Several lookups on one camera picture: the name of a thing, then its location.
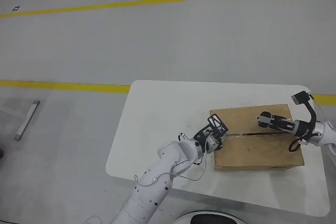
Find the tabletop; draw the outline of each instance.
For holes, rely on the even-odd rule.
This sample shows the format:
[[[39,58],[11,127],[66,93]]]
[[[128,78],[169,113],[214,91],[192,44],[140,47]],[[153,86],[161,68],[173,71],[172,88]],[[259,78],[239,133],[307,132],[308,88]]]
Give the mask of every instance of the tabletop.
[[[191,138],[207,124],[212,109],[288,104],[293,119],[310,120],[291,96],[303,86],[242,83],[135,81],[127,97],[106,172],[134,179],[159,160],[157,149],[184,132]],[[305,165],[285,171],[214,171],[213,155],[197,182],[175,178],[173,188],[213,197],[322,217],[330,210],[319,147],[302,146]],[[200,167],[185,176],[196,178]]]

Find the round base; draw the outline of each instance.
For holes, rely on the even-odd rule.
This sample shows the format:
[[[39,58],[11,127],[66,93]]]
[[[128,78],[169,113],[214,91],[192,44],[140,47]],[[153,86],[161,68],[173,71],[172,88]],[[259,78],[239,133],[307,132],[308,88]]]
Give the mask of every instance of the round base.
[[[235,216],[214,211],[195,211],[177,218],[173,224],[246,224]]]

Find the yellow floor stripe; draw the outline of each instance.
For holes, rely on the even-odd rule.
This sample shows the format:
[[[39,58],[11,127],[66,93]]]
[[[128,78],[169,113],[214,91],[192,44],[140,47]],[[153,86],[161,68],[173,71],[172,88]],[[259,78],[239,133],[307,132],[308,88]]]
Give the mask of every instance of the yellow floor stripe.
[[[130,86],[100,85],[63,82],[29,82],[0,80],[0,87],[43,88],[50,90],[70,90],[87,92],[107,92],[111,94],[127,94]],[[336,95],[314,94],[315,101],[321,106],[336,106]]]
[[[127,94],[130,86],[119,85],[96,85],[82,83],[61,83],[61,82],[27,82],[0,80],[1,87],[22,87],[22,88],[45,88],[50,90],[71,90],[88,92],[108,92],[115,94]]]
[[[323,106],[336,106],[336,95],[314,94],[315,101]]]
[[[109,3],[109,4],[97,4],[94,6],[77,6],[77,7],[69,7],[69,8],[56,8],[52,10],[14,12],[14,13],[0,14],[0,18],[16,17],[16,16],[32,16],[32,15],[85,11],[85,10],[101,10],[104,8],[131,7],[131,6],[142,6],[142,5],[148,5],[148,4],[162,4],[162,3],[184,2],[184,1],[185,0],[141,0],[141,1],[135,1],[135,2],[117,2],[117,3]]]

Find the gray floor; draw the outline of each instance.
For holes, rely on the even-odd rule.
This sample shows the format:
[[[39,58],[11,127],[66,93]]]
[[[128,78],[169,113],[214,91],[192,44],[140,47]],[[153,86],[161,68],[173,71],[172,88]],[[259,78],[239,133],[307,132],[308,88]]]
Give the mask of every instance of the gray floor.
[[[6,152],[0,163],[0,218],[82,223],[96,214],[109,223],[135,185],[105,172],[127,96],[0,88],[0,102],[17,110],[25,111],[33,95],[41,104],[20,142],[12,139],[19,122],[0,114],[0,146]],[[336,126],[336,108],[323,109]],[[229,212],[252,224],[336,223],[336,168],[324,151],[323,156],[331,205],[325,217],[172,190],[150,223],[168,224],[198,209]]]
[[[36,10],[85,2],[2,0],[0,13],[10,13],[13,4]],[[0,18],[0,79],[273,83],[336,94],[336,0],[187,0]],[[97,214],[110,222],[134,186],[105,172],[126,97],[0,88],[0,102],[17,110],[41,100],[20,142],[12,139],[18,121],[0,114],[6,152],[0,218],[82,223]],[[336,126],[336,107],[324,110]],[[336,168],[323,156],[331,205],[326,217],[172,190],[151,223],[168,224],[197,209],[230,212],[251,224],[336,223]]]

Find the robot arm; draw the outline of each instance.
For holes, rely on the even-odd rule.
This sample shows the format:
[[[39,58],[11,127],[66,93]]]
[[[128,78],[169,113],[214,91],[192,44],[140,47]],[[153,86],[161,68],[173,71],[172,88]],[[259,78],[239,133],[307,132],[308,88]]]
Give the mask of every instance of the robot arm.
[[[307,143],[311,143],[316,146],[330,144],[334,148],[334,151],[336,151],[336,130],[332,128],[329,122],[316,121],[316,112],[309,104],[309,100],[312,98],[312,95],[302,91],[293,95],[291,98],[295,104],[304,104],[307,107],[311,114],[311,120],[309,122],[302,120],[292,121],[282,116],[272,115],[271,113],[264,111],[258,117],[259,126],[289,132],[298,137],[297,141],[305,140]],[[292,149],[292,146],[297,141],[292,142],[289,146],[289,151],[293,152],[298,149],[299,146],[297,146],[294,150]]]
[[[210,116],[208,121],[209,124],[193,138],[188,139],[181,133],[178,136],[181,141],[167,142],[158,149],[160,161],[144,172],[111,224],[147,223],[168,195],[173,178],[196,164],[204,153],[222,148],[227,127],[216,114]]]

